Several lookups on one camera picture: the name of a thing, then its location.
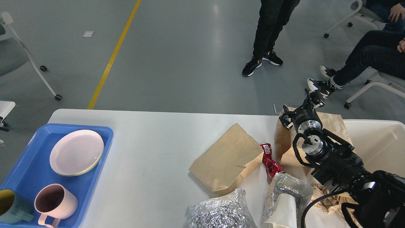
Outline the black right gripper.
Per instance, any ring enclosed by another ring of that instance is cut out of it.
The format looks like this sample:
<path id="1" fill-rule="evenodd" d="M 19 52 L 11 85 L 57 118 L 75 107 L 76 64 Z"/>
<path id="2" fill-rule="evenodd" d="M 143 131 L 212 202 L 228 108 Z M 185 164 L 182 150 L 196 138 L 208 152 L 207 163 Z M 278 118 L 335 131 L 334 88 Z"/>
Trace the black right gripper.
<path id="1" fill-rule="evenodd" d="M 326 103 L 318 90 L 310 91 L 305 89 L 305 92 L 307 96 L 304 99 L 302 108 L 290 111 L 287 106 L 283 106 L 280 111 L 279 121 L 287 130 L 294 128 L 296 133 L 321 131 L 323 125 L 315 110 L 324 107 Z"/>

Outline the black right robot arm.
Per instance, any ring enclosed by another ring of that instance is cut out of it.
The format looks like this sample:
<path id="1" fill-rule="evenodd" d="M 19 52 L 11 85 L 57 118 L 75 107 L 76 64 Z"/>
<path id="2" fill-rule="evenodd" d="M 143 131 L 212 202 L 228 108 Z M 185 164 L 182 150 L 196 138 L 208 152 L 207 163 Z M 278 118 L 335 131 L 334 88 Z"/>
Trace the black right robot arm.
<path id="1" fill-rule="evenodd" d="M 305 89 L 306 98 L 295 110 L 283 106 L 279 120 L 288 130 L 295 129 L 292 148 L 298 162 L 313 168 L 311 175 L 330 193 L 311 202 L 302 213 L 301 227 L 309 209 L 317 202 L 341 193 L 349 193 L 355 203 L 341 205 L 351 228 L 357 225 L 348 209 L 363 228 L 403 228 L 405 225 L 404 178 L 383 170 L 369 172 L 354 147 L 325 129 L 316 112 L 325 106 L 318 90 Z"/>

